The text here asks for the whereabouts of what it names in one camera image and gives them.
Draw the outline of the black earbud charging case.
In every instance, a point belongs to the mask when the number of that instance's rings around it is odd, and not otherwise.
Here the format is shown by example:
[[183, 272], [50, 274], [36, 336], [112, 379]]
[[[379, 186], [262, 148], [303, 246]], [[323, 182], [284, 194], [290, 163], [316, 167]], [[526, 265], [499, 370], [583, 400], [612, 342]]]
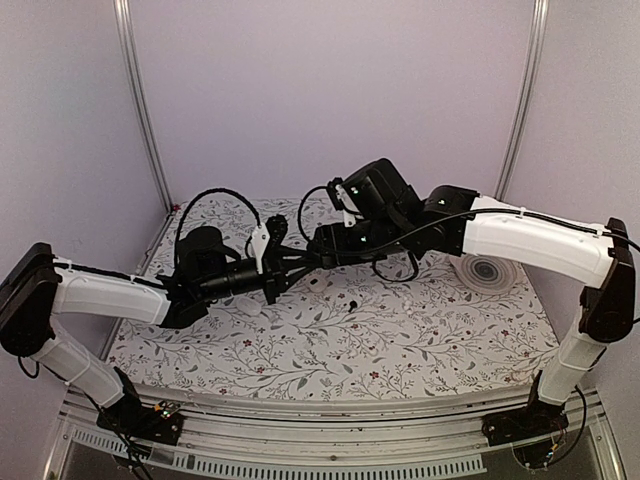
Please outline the black earbud charging case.
[[318, 268], [329, 269], [331, 267], [332, 255], [322, 245], [309, 241], [306, 245], [306, 251]]

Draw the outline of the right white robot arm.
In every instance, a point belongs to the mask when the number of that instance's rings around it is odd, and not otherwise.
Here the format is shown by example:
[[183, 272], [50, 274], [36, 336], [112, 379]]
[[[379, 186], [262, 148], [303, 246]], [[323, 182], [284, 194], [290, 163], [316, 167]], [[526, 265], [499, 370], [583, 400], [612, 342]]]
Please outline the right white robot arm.
[[488, 414], [492, 446], [564, 429], [565, 403], [607, 347], [634, 325], [636, 272], [625, 224], [585, 224], [510, 206], [477, 191], [443, 185], [421, 199], [388, 159], [326, 186], [342, 222], [315, 230], [309, 250], [324, 267], [373, 262], [404, 250], [489, 256], [556, 272], [582, 283], [579, 311], [550, 363], [535, 377], [527, 404]]

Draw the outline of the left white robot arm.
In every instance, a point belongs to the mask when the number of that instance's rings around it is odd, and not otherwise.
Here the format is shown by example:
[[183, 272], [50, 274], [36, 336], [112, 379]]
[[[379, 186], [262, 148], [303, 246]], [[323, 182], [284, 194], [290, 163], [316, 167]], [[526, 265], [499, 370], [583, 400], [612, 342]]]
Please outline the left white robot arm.
[[317, 255], [283, 246], [284, 235], [282, 227], [256, 228], [257, 251], [241, 258], [219, 229], [198, 227], [177, 242], [173, 274], [154, 281], [75, 265], [36, 243], [1, 284], [1, 346], [82, 390], [96, 404], [99, 427], [176, 445], [184, 423], [179, 405], [144, 406], [127, 375], [89, 352], [54, 316], [85, 313], [178, 330], [203, 318], [217, 299], [260, 290], [274, 303], [321, 265]]

